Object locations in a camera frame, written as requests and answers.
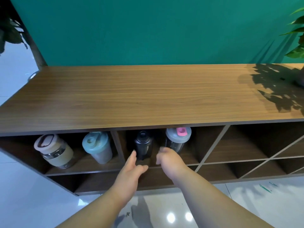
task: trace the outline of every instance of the left hand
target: left hand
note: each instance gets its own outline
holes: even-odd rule
[[[133,197],[137,190],[138,178],[142,173],[146,172],[148,166],[135,165],[136,151],[133,151],[125,163],[124,167],[119,172],[115,183],[110,188],[117,197],[122,200],[123,206]]]

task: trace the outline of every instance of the black bottle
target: black bottle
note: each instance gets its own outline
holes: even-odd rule
[[[149,136],[146,130],[142,130],[137,134],[135,139],[136,156],[138,160],[144,160],[151,157],[153,138]]]

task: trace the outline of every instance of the hand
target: hand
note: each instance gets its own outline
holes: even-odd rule
[[[176,180],[184,173],[190,170],[181,157],[168,147],[160,147],[156,155],[156,164],[161,164],[165,174],[176,183]]]
[[[139,176],[148,169],[147,165],[136,166],[135,162],[136,151],[133,151],[124,167],[119,172],[115,183],[110,188],[110,191],[114,192],[115,195],[122,200],[124,206],[130,201],[137,190]]]

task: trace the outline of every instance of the wooden countertop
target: wooden countertop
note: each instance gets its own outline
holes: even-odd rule
[[[46,67],[0,107],[0,136],[304,121],[303,64]]]

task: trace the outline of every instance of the plant pot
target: plant pot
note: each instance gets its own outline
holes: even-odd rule
[[[304,67],[300,70],[300,72],[298,73],[298,77],[296,80],[297,84],[299,84],[300,86],[304,87]]]

